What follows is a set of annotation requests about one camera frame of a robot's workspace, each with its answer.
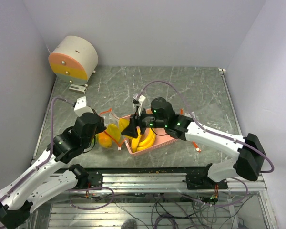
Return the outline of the clear zip bag red zipper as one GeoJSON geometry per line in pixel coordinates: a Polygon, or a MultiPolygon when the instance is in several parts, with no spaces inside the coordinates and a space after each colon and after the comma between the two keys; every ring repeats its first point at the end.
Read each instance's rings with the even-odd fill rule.
{"type": "Polygon", "coordinates": [[[106,129],[98,134],[98,143],[103,148],[114,148],[121,151],[124,138],[119,128],[119,117],[113,112],[112,108],[100,113],[104,118],[106,129]]]}

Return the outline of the yellow starfruit slice toy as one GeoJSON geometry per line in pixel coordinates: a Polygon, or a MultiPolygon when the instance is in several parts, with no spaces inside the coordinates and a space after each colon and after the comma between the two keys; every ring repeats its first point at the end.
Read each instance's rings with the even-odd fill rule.
{"type": "Polygon", "coordinates": [[[121,132],[117,125],[115,124],[109,124],[107,126],[106,132],[117,142],[121,139],[121,132]]]}

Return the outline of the yellow toy mango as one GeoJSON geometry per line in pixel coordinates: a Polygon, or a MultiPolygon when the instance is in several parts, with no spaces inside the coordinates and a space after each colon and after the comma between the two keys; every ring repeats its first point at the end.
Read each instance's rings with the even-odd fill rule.
{"type": "Polygon", "coordinates": [[[112,139],[105,133],[98,134],[98,143],[101,147],[109,148],[112,146],[112,139]]]}

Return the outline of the pink plastic basket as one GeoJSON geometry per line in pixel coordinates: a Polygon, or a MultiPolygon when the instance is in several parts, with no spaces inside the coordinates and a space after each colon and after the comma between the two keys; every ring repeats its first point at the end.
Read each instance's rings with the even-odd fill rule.
{"type": "Polygon", "coordinates": [[[156,150],[158,148],[164,147],[166,145],[172,144],[172,143],[177,141],[177,139],[174,139],[174,138],[170,137],[169,135],[163,136],[165,134],[165,130],[163,128],[157,128],[157,129],[155,129],[155,132],[158,135],[156,136],[154,144],[147,149],[144,149],[141,151],[136,151],[136,152],[133,152],[131,149],[131,140],[124,137],[125,145],[126,145],[128,152],[133,156],[138,156],[138,155],[144,154],[148,151],[156,150]]]}

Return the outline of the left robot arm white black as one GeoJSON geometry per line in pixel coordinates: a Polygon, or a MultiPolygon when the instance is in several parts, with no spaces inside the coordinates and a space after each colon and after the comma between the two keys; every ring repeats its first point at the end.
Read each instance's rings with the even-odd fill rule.
{"type": "Polygon", "coordinates": [[[75,164],[60,177],[46,182],[57,170],[93,147],[96,134],[106,129],[104,118],[95,113],[77,117],[74,126],[53,139],[42,155],[14,182],[0,190],[0,222],[7,229],[23,224],[40,205],[69,189],[88,186],[89,174],[75,164]]]}

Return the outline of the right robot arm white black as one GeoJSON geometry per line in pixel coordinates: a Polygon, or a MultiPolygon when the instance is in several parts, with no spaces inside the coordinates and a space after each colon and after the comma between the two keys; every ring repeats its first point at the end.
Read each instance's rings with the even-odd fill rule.
{"type": "Polygon", "coordinates": [[[151,112],[147,113],[142,109],[143,100],[134,100],[136,110],[130,115],[129,124],[122,130],[123,136],[137,138],[147,128],[162,128],[174,139],[197,142],[225,153],[230,160],[210,163],[205,167],[200,181],[207,189],[232,177],[242,177],[248,181],[258,180],[266,154],[256,135],[228,134],[202,125],[192,117],[177,114],[171,103],[162,97],[152,100],[151,112]]]}

